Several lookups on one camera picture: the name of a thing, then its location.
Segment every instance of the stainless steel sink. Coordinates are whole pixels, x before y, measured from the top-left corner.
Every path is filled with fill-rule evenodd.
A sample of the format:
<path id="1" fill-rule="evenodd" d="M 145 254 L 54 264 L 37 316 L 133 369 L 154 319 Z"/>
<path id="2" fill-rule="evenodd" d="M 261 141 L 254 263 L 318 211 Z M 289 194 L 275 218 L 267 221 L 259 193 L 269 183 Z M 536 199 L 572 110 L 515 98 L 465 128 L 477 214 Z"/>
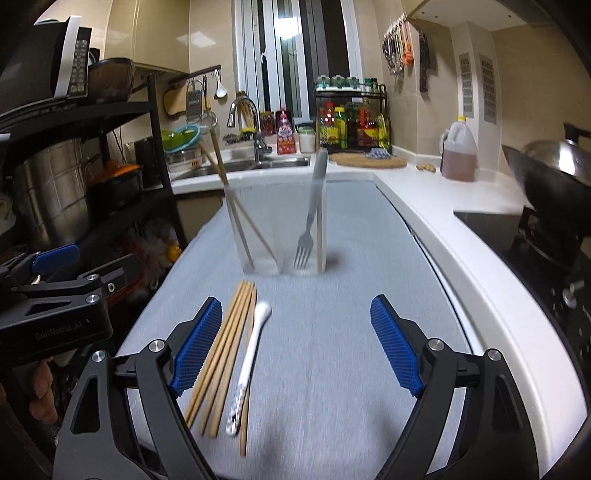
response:
<path id="1" fill-rule="evenodd" d="M 307 167 L 309 165 L 310 157 L 278 158 L 276 160 L 264 160 L 260 163 L 256 163 L 254 160 L 240 160 L 224 163 L 227 173 L 236 171 L 263 170 L 266 168 Z M 190 170 L 187 173 L 183 173 L 175 180 L 192 179 L 194 177 L 204 177 L 206 175 L 215 174 L 217 174 L 216 169 L 213 166 L 208 165 L 207 167 L 196 168 L 195 170 Z"/>

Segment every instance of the finger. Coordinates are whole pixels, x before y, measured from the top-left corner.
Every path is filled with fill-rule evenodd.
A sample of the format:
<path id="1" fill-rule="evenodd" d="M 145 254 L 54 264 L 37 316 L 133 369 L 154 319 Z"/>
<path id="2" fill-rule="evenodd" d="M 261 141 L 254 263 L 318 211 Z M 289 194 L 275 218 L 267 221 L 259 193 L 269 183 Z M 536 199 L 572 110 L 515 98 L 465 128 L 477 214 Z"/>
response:
<path id="1" fill-rule="evenodd" d="M 45 362 L 39 362 L 33 372 L 33 390 L 37 398 L 42 398 L 53 383 L 53 375 Z"/>
<path id="2" fill-rule="evenodd" d="M 57 421 L 57 411 L 53 402 L 53 392 L 50 388 L 43 398 L 31 400 L 29 412 L 36 420 L 44 423 L 55 423 Z"/>

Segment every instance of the wall vent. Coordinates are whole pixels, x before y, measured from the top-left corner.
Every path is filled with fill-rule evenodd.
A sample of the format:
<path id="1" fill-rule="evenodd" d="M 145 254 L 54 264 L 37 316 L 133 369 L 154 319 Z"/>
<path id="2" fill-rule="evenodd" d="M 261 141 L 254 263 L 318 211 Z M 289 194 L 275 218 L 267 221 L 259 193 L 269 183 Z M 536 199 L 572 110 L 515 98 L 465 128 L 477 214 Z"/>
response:
<path id="1" fill-rule="evenodd" d="M 492 60 L 480 55 L 482 86 L 484 89 L 484 121 L 496 125 L 495 72 Z"/>
<path id="2" fill-rule="evenodd" d="M 472 88 L 472 68 L 470 54 L 460 55 L 460 72 L 462 75 L 462 104 L 464 116 L 474 118 L 474 89 Z"/>

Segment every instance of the gray table surface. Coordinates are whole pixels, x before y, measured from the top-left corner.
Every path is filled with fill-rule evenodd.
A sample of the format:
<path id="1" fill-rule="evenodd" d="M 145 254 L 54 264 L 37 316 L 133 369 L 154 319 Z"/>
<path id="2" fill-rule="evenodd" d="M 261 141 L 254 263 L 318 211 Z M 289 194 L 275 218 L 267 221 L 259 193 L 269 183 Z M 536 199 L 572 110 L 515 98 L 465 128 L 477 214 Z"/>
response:
<path id="1" fill-rule="evenodd" d="M 142 312 L 119 354 L 138 352 L 190 320 L 208 296 L 225 308 L 245 278 L 222 208 L 193 239 Z M 327 185 L 327 268 L 314 277 L 249 277 L 271 303 L 251 384 L 248 451 L 224 431 L 244 355 L 233 372 L 217 438 L 197 444 L 213 470 L 231 479 L 373 479 L 414 405 L 371 326 L 380 293 L 427 337 L 469 352 L 457 317 L 403 219 L 370 182 Z M 191 391 L 178 403 L 184 411 Z M 456 391 L 430 470 L 447 462 L 461 414 Z M 130 393 L 138 438 L 151 445 L 137 392 Z"/>

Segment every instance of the wok handle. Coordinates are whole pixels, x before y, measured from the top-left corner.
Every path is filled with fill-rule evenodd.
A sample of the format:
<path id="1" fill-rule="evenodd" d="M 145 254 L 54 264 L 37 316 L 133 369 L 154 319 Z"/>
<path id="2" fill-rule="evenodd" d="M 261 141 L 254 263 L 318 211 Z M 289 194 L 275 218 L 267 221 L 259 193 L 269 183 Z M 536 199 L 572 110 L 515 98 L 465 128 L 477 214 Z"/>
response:
<path id="1" fill-rule="evenodd" d="M 582 128 L 576 127 L 573 124 L 564 124 L 564 138 L 570 140 L 573 143 L 579 143 L 579 137 L 591 138 L 591 132 L 589 130 L 583 130 Z"/>

